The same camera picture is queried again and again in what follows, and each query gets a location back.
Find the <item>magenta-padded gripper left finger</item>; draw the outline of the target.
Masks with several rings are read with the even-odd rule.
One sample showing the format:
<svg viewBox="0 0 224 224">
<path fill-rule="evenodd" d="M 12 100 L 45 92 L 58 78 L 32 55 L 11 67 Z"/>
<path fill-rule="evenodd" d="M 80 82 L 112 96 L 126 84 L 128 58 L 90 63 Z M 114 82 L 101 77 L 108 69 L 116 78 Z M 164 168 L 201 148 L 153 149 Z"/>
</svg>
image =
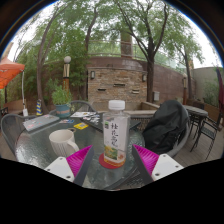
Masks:
<svg viewBox="0 0 224 224">
<path fill-rule="evenodd" d="M 45 171 L 82 186 L 94 155 L 93 146 L 87 146 L 69 157 L 58 157 Z"/>
</svg>

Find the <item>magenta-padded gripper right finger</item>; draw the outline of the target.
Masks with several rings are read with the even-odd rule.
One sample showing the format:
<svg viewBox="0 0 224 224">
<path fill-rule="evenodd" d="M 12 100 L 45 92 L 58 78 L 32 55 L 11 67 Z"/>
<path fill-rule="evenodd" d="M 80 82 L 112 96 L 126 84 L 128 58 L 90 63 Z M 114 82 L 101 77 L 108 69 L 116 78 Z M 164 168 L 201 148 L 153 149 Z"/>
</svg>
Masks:
<svg viewBox="0 0 224 224">
<path fill-rule="evenodd" d="M 158 155 L 139 145 L 132 145 L 132 155 L 145 185 L 183 169 L 168 154 Z"/>
</svg>

